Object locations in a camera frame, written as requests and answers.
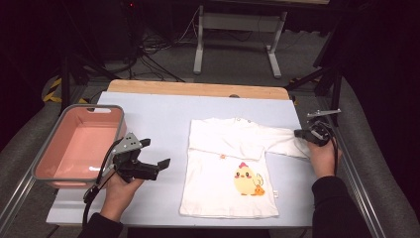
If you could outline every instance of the dark sleeve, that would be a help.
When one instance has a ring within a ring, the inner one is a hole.
[[[319,178],[312,185],[312,191],[315,198],[313,238],[371,237],[368,226],[341,179]]]
[[[94,213],[78,238],[118,238],[122,230],[122,223],[105,218],[99,213]]]

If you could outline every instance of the table leg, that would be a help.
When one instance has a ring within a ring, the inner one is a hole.
[[[281,77],[280,68],[278,67],[277,58],[275,57],[275,49],[277,48],[278,40],[280,39],[281,31],[283,30],[284,22],[286,21],[287,12],[282,12],[278,19],[277,26],[275,28],[274,39],[272,40],[271,46],[266,46],[266,52],[268,53],[269,63],[271,64],[272,73],[275,78]]]
[[[194,73],[201,73],[201,65],[203,63],[203,6],[200,6],[200,11],[198,15],[198,44],[197,51],[195,53],[195,62],[194,62]]]

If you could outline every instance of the white table surface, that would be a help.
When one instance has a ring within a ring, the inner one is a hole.
[[[157,180],[148,180],[137,191],[122,222],[144,227],[293,227],[311,226],[315,175],[308,160],[266,154],[270,180],[279,216],[264,219],[196,218],[179,214],[187,166],[191,119],[241,117],[270,127],[298,129],[300,124],[290,100],[223,98],[207,96],[156,95],[103,92],[98,104],[124,109],[127,132],[139,140],[151,138],[139,160],[156,164],[171,158],[168,169]],[[81,224],[85,189],[61,189],[47,222]],[[89,214],[98,212],[105,191],[101,191]]]

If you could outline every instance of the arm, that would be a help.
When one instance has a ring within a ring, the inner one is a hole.
[[[334,175],[334,148],[331,141],[324,147],[308,143],[308,148],[318,178],[312,186],[315,198],[313,237],[371,237],[346,185]]]
[[[141,179],[134,179],[130,183],[126,183],[117,174],[111,176],[101,212],[92,215],[78,237],[118,237],[123,230],[123,224],[120,223],[121,216],[142,183]]]

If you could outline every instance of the human hand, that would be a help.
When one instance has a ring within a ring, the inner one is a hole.
[[[114,173],[107,182],[106,197],[100,214],[110,220],[119,222],[124,210],[133,200],[136,190],[142,185],[142,179],[134,179],[126,183]]]
[[[331,140],[323,147],[319,147],[311,142],[308,142],[308,148],[311,152],[311,164],[314,168],[315,175],[319,179],[321,177],[334,176],[334,146]],[[338,151],[339,160],[343,153]]]

